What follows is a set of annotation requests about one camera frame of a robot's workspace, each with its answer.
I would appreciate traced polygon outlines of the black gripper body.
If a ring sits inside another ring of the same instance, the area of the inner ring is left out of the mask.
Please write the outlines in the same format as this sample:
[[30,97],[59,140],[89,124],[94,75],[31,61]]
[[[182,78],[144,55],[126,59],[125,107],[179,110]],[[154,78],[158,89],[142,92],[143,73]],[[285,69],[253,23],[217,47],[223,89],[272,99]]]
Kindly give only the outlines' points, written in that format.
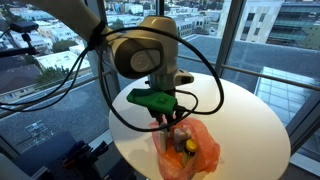
[[156,110],[149,111],[153,121],[149,124],[150,128],[158,128],[160,126],[174,126],[182,119],[182,112],[175,111],[173,114],[165,114]]

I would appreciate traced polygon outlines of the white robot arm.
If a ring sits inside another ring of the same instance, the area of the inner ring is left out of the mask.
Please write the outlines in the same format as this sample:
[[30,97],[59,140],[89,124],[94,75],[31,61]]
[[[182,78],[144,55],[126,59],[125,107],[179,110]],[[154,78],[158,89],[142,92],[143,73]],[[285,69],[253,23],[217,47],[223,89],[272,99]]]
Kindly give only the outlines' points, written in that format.
[[169,125],[183,119],[175,90],[194,81],[177,66],[176,23],[164,16],[148,16],[136,27],[113,30],[82,0],[23,0],[61,20],[87,42],[90,50],[107,51],[111,65],[129,79],[148,78],[147,89],[134,89],[127,100],[148,109],[152,117]]

